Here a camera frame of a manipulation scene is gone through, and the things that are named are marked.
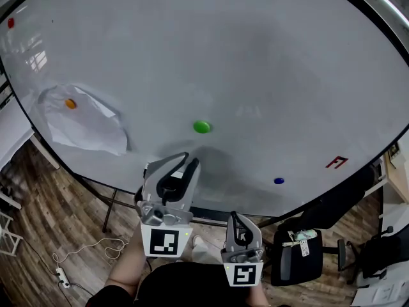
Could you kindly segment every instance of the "red marking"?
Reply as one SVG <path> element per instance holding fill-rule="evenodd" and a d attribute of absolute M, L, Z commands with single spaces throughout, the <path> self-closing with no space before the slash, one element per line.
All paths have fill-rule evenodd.
<path fill-rule="evenodd" d="M 325 168 L 329 168 L 331 165 L 337 164 L 337 166 L 334 167 L 334 169 L 337 169 L 337 168 L 341 167 L 341 165 L 344 164 L 347 160 L 348 160 L 348 158 L 337 156 L 332 162 L 330 162 L 328 165 L 326 165 Z"/>
<path fill-rule="evenodd" d="M 14 27 L 14 18 L 13 17 L 8 19 L 7 25 L 8 25 L 8 28 L 13 28 Z"/>

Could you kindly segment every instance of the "person's hand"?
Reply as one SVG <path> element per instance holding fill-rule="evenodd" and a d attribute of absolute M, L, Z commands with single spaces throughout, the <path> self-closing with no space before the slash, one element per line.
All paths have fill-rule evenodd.
<path fill-rule="evenodd" d="M 263 286 L 260 283 L 255 287 L 250 287 L 249 296 L 246 298 L 245 302 L 251 307 L 269 307 L 270 304 L 266 298 L 263 291 Z"/>
<path fill-rule="evenodd" d="M 124 288 L 134 298 L 145 263 L 146 256 L 143 249 L 141 222 L 139 222 L 129 244 L 105 282 L 105 286 L 116 285 Z"/>

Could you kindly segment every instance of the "white sneaker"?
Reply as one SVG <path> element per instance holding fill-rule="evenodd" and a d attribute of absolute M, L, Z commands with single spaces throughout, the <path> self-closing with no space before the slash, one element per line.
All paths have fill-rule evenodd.
<path fill-rule="evenodd" d="M 195 235 L 193 238 L 193 247 L 196 247 L 198 244 L 204 244 L 204 240 L 200 235 Z"/>

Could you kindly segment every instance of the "white cable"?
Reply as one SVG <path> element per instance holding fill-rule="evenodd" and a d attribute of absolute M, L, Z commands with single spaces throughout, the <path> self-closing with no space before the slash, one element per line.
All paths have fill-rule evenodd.
<path fill-rule="evenodd" d="M 90 244 L 90 245 L 88 245 L 88 246 L 84 246 L 84 247 L 82 247 L 82 248 L 81 248 L 80 250 L 78 250 L 78 251 L 72 251 L 71 253 L 67 253 L 66 256 L 64 257 L 64 259 L 63 259 L 62 261 L 59 261 L 59 257 L 58 257 L 58 255 L 57 255 L 56 253 L 53 253 L 53 254 L 52 254 L 52 259 L 54 259 L 54 261 L 57 263 L 57 268 L 59 268 L 59 265 L 60 265 L 61 263 L 63 263 L 63 262 L 68 258 L 69 255 L 74 254 L 74 253 L 79 253 L 79 252 L 80 252 L 81 250 L 83 250 L 84 248 L 96 246 L 97 244 L 99 244 L 99 243 L 100 243 L 101 241 L 103 241 L 103 240 L 116 240 L 116 241 L 121 241 L 121 242 L 122 242 L 122 246 L 121 246 L 119 249 L 115 249 L 115 248 L 111 248 L 111 247 L 106 247 L 106 248 L 104 249 L 105 256 L 106 256 L 107 258 L 109 258 L 109 259 L 117 259 L 117 258 L 120 256 L 121 251 L 123 251 L 123 248 L 125 248 L 125 246 L 128 244 L 128 243 L 123 242 L 123 240 L 121 240 L 121 239 L 104 238 L 104 239 L 99 240 L 99 241 L 98 241 L 97 243 L 95 243 L 95 244 Z M 108 256 L 108 255 L 107 255 L 107 249 L 110 249 L 110 250 L 113 250 L 113 251 L 117 251 L 117 252 L 118 252 L 117 257 L 110 257 L 110 256 Z"/>

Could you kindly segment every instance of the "black chair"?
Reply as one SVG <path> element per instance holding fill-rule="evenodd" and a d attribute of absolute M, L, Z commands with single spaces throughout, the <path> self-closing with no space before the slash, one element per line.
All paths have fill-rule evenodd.
<path fill-rule="evenodd" d="M 272 266 L 272 285 L 294 285 L 319 278 L 322 274 L 324 253 L 337 254 L 338 270 L 343 271 L 346 268 L 344 240 L 338 240 L 336 248 L 324 247 L 321 232 L 317 229 L 333 226 L 364 197 L 365 191 L 372 187 L 373 180 L 372 168 L 364 168 L 321 196 L 320 203 L 303 212 L 300 217 L 287 219 L 279 225 L 274 235 L 274 243 L 266 245 L 266 254 L 270 260 L 265 267 Z M 310 229 L 314 229 L 318 235 L 307 241 L 309 255 L 302 256 L 300 244 L 282 246 L 285 242 L 291 242 L 288 231 L 296 233 Z"/>
<path fill-rule="evenodd" d="M 389 226 L 382 233 L 361 244 L 359 246 L 360 253 L 351 244 L 355 262 L 350 266 L 355 265 L 355 271 L 348 284 L 355 282 L 361 269 L 364 278 L 383 279 L 387 274 L 385 269 L 387 266 L 409 260 L 409 225 L 394 235 L 381 237 L 383 234 L 393 231 L 393 227 Z"/>

